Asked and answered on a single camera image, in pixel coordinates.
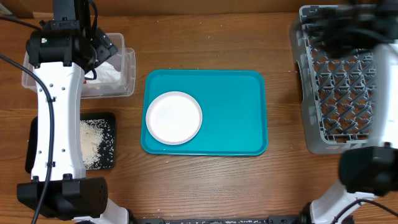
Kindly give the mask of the white napkin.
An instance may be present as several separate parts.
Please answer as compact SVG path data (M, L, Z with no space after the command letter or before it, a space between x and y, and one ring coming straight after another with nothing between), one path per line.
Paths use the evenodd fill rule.
M95 71L97 74L96 80L88 80L87 84L94 85L97 89L117 89L119 87L121 72L117 71L113 65L108 62L104 62L97 67Z

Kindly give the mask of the large white plate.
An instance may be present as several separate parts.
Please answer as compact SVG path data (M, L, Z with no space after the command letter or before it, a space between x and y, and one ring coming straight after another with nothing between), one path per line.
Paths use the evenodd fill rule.
M145 122L154 139L176 146L189 142L198 134L203 113L194 97L181 91L169 91L150 103Z

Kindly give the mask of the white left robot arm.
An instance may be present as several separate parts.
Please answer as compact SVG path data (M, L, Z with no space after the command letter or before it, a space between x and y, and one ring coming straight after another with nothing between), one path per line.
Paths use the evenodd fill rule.
M97 26L93 1L54 1L53 19L30 35L26 51L37 85L37 146L31 180L17 198L36 216L78 223L132 223L108 197L102 177L87 178L80 148L80 98L87 73L118 50Z

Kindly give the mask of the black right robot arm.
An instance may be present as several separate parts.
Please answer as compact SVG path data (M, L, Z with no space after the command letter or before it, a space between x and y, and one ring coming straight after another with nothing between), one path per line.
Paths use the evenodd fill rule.
M338 180L297 223L353 223L397 190L397 2L302 6L290 40L308 150L340 155Z

